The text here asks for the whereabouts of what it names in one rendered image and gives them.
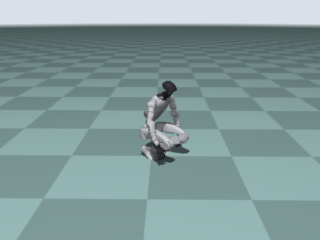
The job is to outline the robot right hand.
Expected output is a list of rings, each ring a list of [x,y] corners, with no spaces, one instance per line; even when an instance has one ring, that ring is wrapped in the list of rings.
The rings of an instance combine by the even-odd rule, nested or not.
[[[156,153],[158,155],[158,161],[163,160],[166,157],[165,155],[166,151],[162,147],[160,147],[161,146],[160,144],[156,147],[156,145],[153,143],[153,146],[156,149]]]

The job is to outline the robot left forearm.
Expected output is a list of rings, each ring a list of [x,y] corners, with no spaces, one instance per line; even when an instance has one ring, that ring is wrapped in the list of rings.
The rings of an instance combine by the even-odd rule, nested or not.
[[[176,116],[173,118],[174,124],[181,127],[179,113],[177,110],[175,111],[175,113],[176,113]]]

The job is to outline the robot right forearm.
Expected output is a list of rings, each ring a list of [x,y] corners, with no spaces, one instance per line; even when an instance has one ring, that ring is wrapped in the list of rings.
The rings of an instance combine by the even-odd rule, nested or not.
[[[160,143],[159,143],[157,135],[156,135],[156,125],[155,125],[154,121],[151,121],[149,123],[148,133],[150,134],[150,137],[151,137],[150,140],[152,141],[152,143],[154,143],[156,147],[159,146]]]

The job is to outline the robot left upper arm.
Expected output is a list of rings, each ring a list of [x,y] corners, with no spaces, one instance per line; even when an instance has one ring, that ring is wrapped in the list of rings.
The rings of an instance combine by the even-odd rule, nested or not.
[[[175,103],[175,97],[173,95],[170,96],[170,102],[169,107],[171,108],[170,115],[172,117],[176,117],[176,103]]]

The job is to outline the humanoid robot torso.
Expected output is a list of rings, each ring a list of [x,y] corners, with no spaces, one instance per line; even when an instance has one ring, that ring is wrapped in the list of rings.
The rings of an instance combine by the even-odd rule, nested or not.
[[[160,93],[158,93],[160,94]],[[161,98],[161,99],[160,99]],[[160,115],[164,112],[164,110],[168,107],[169,103],[170,103],[170,100],[171,98],[167,98],[166,100],[162,100],[163,97],[157,97],[157,94],[154,95],[151,99],[151,100],[156,100],[156,103],[157,103],[157,108],[155,109],[155,112],[154,112],[154,118],[152,119],[152,121],[155,122],[155,120],[157,120]],[[147,119],[147,115],[148,115],[148,106],[146,106],[145,110],[144,110],[144,114],[143,116]],[[143,128],[147,128],[147,120],[146,120],[146,123],[143,124],[142,126]],[[155,129],[157,129],[157,124],[155,124]]]

